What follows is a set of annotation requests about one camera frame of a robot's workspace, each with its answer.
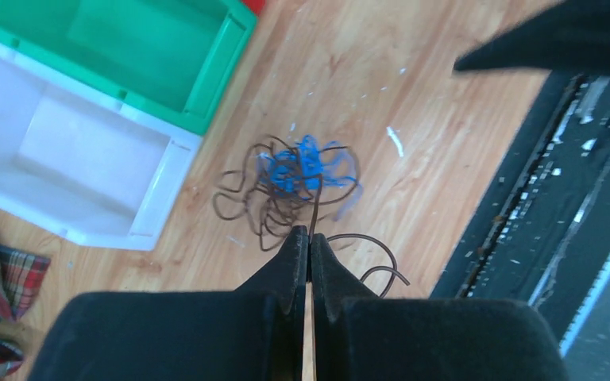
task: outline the brown wire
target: brown wire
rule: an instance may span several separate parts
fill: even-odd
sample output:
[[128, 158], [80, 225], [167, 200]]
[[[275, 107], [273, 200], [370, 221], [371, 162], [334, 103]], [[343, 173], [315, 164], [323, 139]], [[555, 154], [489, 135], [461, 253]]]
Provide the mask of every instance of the brown wire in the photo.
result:
[[[219, 218], [221, 218], [224, 221], [233, 221], [233, 220], [237, 220], [238, 218], [241, 218], [243, 216], [246, 216], [249, 221], [249, 228], [251, 229], [253, 234], [258, 236], [259, 245], [261, 247], [261, 250], [267, 252], [267, 251], [273, 250], [274, 248], [281, 245], [282, 242], [284, 242], [284, 239], [286, 239], [286, 236], [289, 234], [289, 232], [291, 231], [293, 226], [296, 224], [297, 221], [302, 219], [301, 217], [307, 213], [307, 209], [309, 209], [309, 207], [311, 206], [312, 207], [311, 222], [310, 222], [310, 228], [308, 229], [309, 230], [309, 239], [311, 242], [312, 237], [315, 234], [315, 228], [316, 228], [317, 222], [328, 217], [328, 215], [329, 215], [329, 214], [327, 214], [325, 216], [318, 218], [319, 207], [323, 206], [323, 205], [331, 205], [331, 204], [335, 204], [336, 202], [343, 201], [345, 198], [349, 197], [354, 192], [354, 190], [358, 187], [359, 178], [361, 176], [361, 173], [359, 171], [358, 158], [354, 154], [352, 149], [349, 147], [346, 147], [346, 146], [329, 147], [329, 148], [325, 148], [322, 150], [322, 152], [328, 152], [328, 151], [333, 151], [333, 150], [346, 150], [347, 153], [349, 153], [349, 155], [352, 157], [352, 159], [354, 161], [355, 170], [356, 170], [356, 174], [355, 174], [356, 180], [353, 183], [353, 185], [351, 187], [349, 187], [347, 192], [345, 192], [342, 196], [340, 196], [338, 198], [335, 198], [332, 200], [327, 200], [327, 201], [322, 201], [321, 197], [322, 197], [322, 193], [323, 193], [323, 177], [321, 174], [318, 174], [316, 176], [309, 176], [309, 177], [303, 176], [303, 171], [302, 171], [302, 167], [301, 167], [301, 163], [300, 163], [301, 160], [300, 160], [299, 149], [297, 147], [292, 147], [292, 146], [288, 145], [286, 142], [284, 142], [280, 138], [274, 137], [272, 135], [266, 135], [261, 140], [268, 140], [268, 142], [267, 143], [259, 142], [259, 143], [256, 143], [249, 147], [249, 149], [247, 150], [247, 152], [244, 156], [241, 170], [224, 171], [219, 176], [216, 186], [220, 191], [215, 193], [211, 198], [211, 204], [214, 208], [214, 212], [218, 215]], [[282, 149], [279, 149], [276, 151], [276, 146], [278, 144], [282, 146]], [[276, 164], [279, 164], [279, 166], [287, 167], [290, 170], [292, 170], [293, 176], [295, 178], [301, 179], [301, 181], [303, 181], [303, 182], [305, 182], [309, 179], [318, 179], [319, 186], [317, 187], [315, 194], [312, 194], [307, 189], [305, 184], [302, 184], [301, 187], [297, 187], [298, 188], [297, 191], [285, 190], [285, 189], [279, 187], [277, 184], [270, 181], [270, 179], [272, 178], [272, 173], [268, 173], [265, 170], [265, 168], [260, 168], [257, 171], [257, 176], [256, 176], [255, 181], [253, 181], [251, 186], [248, 187], [248, 189], [244, 191], [244, 194], [242, 196], [236, 197], [236, 196], [231, 195], [231, 194], [241, 194], [242, 193], [243, 189], [245, 188], [245, 185], [247, 184], [248, 178], [249, 178], [249, 173], [250, 173], [249, 164], [251, 162], [251, 158], [258, 157], [261, 155], [261, 153], [264, 153], [264, 152], [261, 152], [261, 150], [267, 150], [268, 154], [270, 155], [272, 160], [274, 160]], [[276, 153], [281, 152], [283, 150], [288, 150], [289, 152], [291, 152], [293, 154], [293, 156], [295, 157], [295, 161], [276, 159], [275, 158]], [[229, 187], [229, 186], [223, 184], [223, 179], [229, 175], [239, 175], [240, 176], [240, 183], [238, 184], [237, 187]], [[256, 221], [254, 221], [254, 216], [252, 215], [252, 211], [251, 211], [252, 200], [256, 193], [260, 193], [260, 194], [267, 196], [267, 199], [263, 202], [263, 204], [259, 208], [257, 223], [256, 223]], [[225, 200], [228, 200], [232, 203], [240, 205], [241, 210], [235, 214], [225, 215], [221, 211], [221, 208], [218, 206], [218, 200], [220, 198], [224, 198]], [[269, 247], [266, 247], [265, 242], [264, 242], [264, 238], [267, 235], [277, 238], [276, 243], [273, 245], [270, 245]], [[380, 293], [381, 298], [384, 298], [384, 296], [387, 295], [389, 290], [392, 288], [394, 280], [397, 277], [399, 279], [401, 279], [401, 281], [403, 283], [405, 283], [406, 286], [410, 285], [410, 282], [408, 282], [408, 280], [403, 275], [401, 275], [401, 273], [398, 271], [398, 263], [396, 261], [396, 258], [394, 257], [394, 254], [392, 253], [392, 251], [387, 247], [387, 245], [385, 245], [381, 241], [377, 240], [376, 238], [367, 236], [365, 234], [360, 234], [360, 233], [338, 234], [338, 235], [335, 235], [332, 237], [328, 237], [327, 240], [329, 242], [332, 242], [332, 241], [343, 239], [343, 238], [362, 239], [362, 240], [366, 240], [366, 241], [371, 241], [374, 244], [377, 244], [378, 246], [380, 246], [389, 256], [389, 259], [392, 262], [391, 267], [389, 267], [389, 266], [371, 267], [369, 270], [367, 270], [367, 272], [365, 272], [361, 276], [361, 279], [360, 279], [360, 281], [364, 282], [372, 273], [374, 273], [376, 271], [390, 272], [392, 274], [392, 276], [389, 278], [389, 281], [387, 282], [387, 286]]]

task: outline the wooden table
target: wooden table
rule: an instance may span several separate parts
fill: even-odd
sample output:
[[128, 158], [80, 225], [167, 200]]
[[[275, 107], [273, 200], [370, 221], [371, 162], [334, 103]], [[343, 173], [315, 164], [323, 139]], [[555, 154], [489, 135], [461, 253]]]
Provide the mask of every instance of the wooden table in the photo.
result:
[[[259, 250], [245, 221], [220, 221], [210, 207], [215, 176], [239, 167], [262, 133], [351, 145], [364, 197], [318, 231], [381, 239], [412, 282], [396, 283], [389, 296], [428, 296], [545, 79], [528, 71], [454, 76], [453, 61], [549, 2], [268, 0], [155, 251], [81, 248], [0, 210], [1, 243], [52, 257], [36, 305], [1, 329], [31, 355], [11, 379], [25, 379], [46, 331], [78, 293], [229, 290], [264, 264], [271, 253]], [[388, 263], [371, 244], [338, 255], [357, 275]], [[379, 291], [387, 278], [376, 273], [368, 285]]]

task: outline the white bin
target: white bin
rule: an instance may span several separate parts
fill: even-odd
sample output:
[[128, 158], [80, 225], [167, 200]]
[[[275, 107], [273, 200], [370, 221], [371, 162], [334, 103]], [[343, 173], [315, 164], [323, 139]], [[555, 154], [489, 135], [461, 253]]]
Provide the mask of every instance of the white bin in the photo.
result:
[[0, 44], [0, 209], [76, 244], [151, 250], [201, 142]]

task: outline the green plastic container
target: green plastic container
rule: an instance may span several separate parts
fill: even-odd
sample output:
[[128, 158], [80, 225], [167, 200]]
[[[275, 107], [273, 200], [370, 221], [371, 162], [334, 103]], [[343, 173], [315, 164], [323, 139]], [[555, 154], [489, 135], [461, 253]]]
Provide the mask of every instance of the green plastic container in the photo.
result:
[[0, 0], [0, 42], [204, 135], [256, 26], [240, 0]]

